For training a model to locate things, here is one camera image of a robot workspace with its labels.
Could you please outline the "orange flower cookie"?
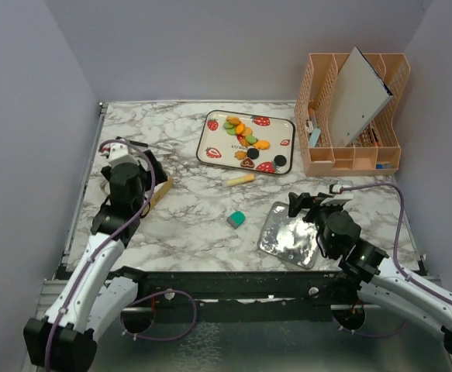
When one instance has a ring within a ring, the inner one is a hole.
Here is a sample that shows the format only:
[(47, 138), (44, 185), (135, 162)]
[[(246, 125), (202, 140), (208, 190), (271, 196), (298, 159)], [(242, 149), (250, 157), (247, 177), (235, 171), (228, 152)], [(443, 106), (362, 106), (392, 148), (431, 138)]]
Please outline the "orange flower cookie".
[(236, 151), (236, 152), (235, 152), (234, 157), (235, 157), (237, 160), (244, 160), (244, 159), (247, 158), (247, 153), (244, 152), (244, 151), (239, 150), (239, 151)]

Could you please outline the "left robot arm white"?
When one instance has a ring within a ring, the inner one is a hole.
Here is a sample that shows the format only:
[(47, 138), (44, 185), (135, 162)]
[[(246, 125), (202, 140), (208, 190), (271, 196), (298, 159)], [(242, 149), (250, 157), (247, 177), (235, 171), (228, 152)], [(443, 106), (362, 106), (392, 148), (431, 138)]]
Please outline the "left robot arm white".
[(109, 195), (95, 215), (83, 255), (62, 292), (41, 319), (31, 318), (23, 336), (30, 362), (46, 371), (87, 371), (98, 341), (128, 305), (142, 305), (148, 286), (138, 279), (106, 279), (150, 211), (157, 185), (167, 175), (150, 150), (134, 156), (133, 146), (114, 142), (102, 174)]

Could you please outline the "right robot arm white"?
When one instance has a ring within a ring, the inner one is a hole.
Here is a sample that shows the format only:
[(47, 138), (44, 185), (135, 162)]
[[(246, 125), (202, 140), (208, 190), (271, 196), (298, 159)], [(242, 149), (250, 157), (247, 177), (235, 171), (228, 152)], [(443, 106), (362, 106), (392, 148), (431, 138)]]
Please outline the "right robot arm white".
[(337, 193), (289, 193), (288, 215), (305, 211), (304, 222), (316, 227), (315, 242), (325, 258), (335, 260), (346, 277), (333, 285), (343, 303), (355, 298), (388, 308), (439, 336), (452, 355), (452, 291), (404, 268), (395, 254), (361, 238), (361, 227), (345, 211), (349, 188)]

